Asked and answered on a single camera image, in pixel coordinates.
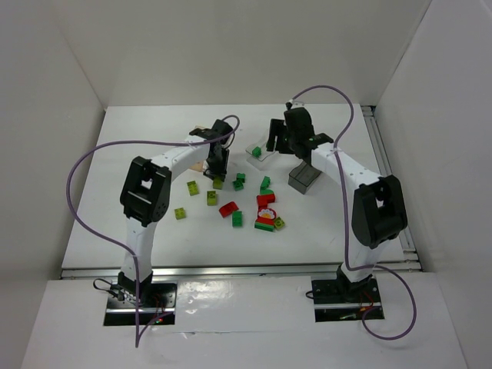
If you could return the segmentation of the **lime long lego brick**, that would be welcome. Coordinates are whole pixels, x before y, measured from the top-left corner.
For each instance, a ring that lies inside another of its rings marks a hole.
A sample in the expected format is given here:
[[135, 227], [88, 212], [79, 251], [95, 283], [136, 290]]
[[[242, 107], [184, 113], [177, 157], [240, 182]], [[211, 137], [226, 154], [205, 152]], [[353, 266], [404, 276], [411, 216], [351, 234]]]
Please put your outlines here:
[[214, 190], [221, 190], [224, 185], [224, 180], [221, 177], [215, 177], [212, 181], [212, 188]]

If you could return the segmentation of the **green lego brick carried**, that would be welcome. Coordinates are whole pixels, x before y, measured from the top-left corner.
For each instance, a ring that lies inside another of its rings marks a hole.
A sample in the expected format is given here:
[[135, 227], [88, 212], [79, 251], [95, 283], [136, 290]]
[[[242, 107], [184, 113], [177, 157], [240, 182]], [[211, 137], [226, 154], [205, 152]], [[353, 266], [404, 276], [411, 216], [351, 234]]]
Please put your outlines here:
[[251, 155], [255, 158], [259, 158], [261, 154], [262, 154], [262, 150], [260, 147], [255, 147], [251, 152]]

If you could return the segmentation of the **red L-shaped lego brick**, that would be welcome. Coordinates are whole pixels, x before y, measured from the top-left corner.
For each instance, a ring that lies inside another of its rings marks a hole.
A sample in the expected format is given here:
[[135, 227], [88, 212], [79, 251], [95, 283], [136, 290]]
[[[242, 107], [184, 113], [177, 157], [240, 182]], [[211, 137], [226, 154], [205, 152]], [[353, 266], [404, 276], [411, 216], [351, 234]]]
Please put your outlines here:
[[274, 193], [260, 194], [256, 197], [259, 209], [267, 208], [269, 204], [276, 201]]

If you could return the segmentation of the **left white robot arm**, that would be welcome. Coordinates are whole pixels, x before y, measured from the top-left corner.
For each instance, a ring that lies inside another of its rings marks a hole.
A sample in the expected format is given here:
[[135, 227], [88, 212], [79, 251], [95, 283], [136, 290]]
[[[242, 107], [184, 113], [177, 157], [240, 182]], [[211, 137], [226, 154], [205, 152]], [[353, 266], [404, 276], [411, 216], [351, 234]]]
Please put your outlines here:
[[206, 177], [225, 179], [233, 134], [233, 127], [218, 119], [211, 128], [193, 129], [184, 142], [160, 155], [132, 160], [120, 196], [129, 250], [118, 273], [118, 285], [129, 294], [144, 301], [151, 290], [155, 231], [169, 209], [173, 180], [200, 161], [207, 165]]

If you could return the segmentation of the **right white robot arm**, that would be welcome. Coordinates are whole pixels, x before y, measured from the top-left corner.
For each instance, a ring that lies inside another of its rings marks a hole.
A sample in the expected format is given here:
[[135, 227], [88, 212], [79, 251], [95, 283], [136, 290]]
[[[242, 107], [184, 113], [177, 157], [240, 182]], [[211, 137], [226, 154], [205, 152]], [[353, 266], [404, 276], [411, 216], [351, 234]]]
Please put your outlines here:
[[271, 120], [266, 149], [301, 159], [288, 181], [301, 193], [320, 174], [340, 185], [344, 261], [337, 269], [332, 291], [343, 298], [362, 292], [383, 250], [407, 227], [400, 181], [367, 169], [331, 137], [316, 134], [307, 109], [292, 104], [287, 105], [282, 119]]

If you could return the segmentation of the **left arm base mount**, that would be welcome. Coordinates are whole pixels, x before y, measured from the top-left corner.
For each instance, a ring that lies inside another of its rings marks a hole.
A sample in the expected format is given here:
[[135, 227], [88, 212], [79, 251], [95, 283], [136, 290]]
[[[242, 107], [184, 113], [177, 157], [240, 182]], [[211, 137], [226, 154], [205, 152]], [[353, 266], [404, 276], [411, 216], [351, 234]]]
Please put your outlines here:
[[[109, 289], [103, 325], [122, 327], [135, 325], [135, 297], [118, 285]], [[143, 301], [139, 302], [139, 326], [163, 326], [175, 324], [175, 306], [178, 286], [176, 283], [155, 283]]]

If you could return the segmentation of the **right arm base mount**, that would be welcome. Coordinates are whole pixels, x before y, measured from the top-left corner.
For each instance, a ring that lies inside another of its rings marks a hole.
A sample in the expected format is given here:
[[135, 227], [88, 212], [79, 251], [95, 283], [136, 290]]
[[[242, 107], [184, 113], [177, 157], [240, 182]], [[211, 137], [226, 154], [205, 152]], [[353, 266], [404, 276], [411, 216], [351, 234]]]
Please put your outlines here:
[[321, 322], [383, 320], [384, 310], [375, 278], [355, 291], [342, 293], [335, 280], [312, 280], [311, 289], [305, 293], [314, 304], [314, 319]]

